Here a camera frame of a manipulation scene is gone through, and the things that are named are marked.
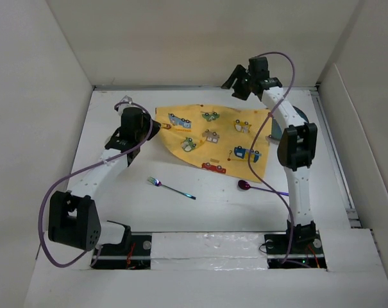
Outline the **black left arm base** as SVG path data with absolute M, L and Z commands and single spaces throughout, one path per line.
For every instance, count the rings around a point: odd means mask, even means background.
M 95 270 L 150 270 L 152 233 L 132 232 L 124 245 L 106 244 L 99 257 L 94 250 L 90 267 Z

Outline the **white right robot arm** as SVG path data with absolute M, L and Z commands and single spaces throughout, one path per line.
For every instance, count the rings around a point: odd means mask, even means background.
M 233 97 L 246 101 L 254 94 L 269 110 L 282 130 L 277 157 L 283 167 L 289 192 L 285 245 L 294 253 L 302 251 L 316 237 L 316 224 L 310 208 L 309 173 L 316 154 L 317 126 L 302 118 L 278 78 L 269 74 L 267 53 L 249 59 L 247 67 L 237 65 L 222 89 L 233 89 Z

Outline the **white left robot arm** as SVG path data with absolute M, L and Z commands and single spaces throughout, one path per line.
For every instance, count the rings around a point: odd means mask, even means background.
M 142 143 L 152 139 L 160 123 L 138 106 L 119 110 L 121 124 L 105 144 L 98 163 L 67 192 L 56 191 L 50 198 L 48 238 L 89 252 L 97 246 L 110 247 L 117 254 L 131 248 L 130 227 L 114 221 L 102 222 L 97 203 L 118 175 L 140 153 Z

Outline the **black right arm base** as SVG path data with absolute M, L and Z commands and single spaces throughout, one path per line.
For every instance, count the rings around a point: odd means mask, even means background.
M 264 235 L 259 252 L 267 257 L 267 265 L 273 269 L 326 269 L 325 253 L 316 224 L 287 224 L 285 233 Z

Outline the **yellow cartoon print cloth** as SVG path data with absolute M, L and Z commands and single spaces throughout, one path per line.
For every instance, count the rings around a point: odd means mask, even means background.
M 195 167 L 252 182 L 264 177 L 272 120 L 268 109 L 220 105 L 158 107 L 163 145 Z

